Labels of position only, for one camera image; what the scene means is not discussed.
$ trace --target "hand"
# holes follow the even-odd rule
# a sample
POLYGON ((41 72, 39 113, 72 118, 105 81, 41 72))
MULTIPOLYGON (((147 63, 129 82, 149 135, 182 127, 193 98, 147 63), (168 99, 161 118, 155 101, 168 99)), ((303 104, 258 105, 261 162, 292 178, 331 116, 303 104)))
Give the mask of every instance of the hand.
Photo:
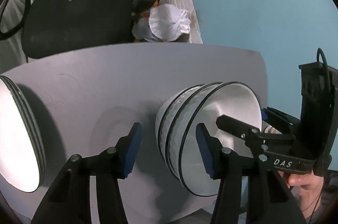
POLYGON ((320 206, 321 190, 324 178, 313 174, 313 171, 304 175, 279 172, 288 187, 300 186, 297 194, 300 196, 300 209, 305 218, 310 217, 320 206))

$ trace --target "table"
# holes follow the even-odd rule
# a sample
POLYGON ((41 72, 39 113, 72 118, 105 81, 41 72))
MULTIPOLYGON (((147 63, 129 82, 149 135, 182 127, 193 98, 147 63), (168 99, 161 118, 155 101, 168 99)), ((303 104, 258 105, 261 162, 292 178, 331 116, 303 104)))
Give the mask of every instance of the table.
MULTIPOLYGON (((143 142, 133 172, 119 181, 129 223, 167 223, 191 214, 216 197, 193 196, 166 168, 154 132, 161 104, 189 86, 238 81, 251 87, 262 107, 267 106, 261 55, 223 46, 101 46, 39 59, 4 75, 18 84, 31 105, 46 151, 46 178, 34 193, 21 192, 0 176, 9 205, 29 218, 72 154, 99 154, 114 146, 134 122, 143 125, 143 142)), ((97 224, 94 187, 91 193, 92 219, 97 224)))

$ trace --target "black chair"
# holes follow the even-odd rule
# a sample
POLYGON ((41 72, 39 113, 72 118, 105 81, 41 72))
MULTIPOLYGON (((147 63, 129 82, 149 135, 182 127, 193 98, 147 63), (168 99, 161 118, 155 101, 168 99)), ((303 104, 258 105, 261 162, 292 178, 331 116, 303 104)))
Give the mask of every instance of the black chair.
POLYGON ((22 34, 27 57, 131 41, 131 13, 156 0, 34 0, 22 34))

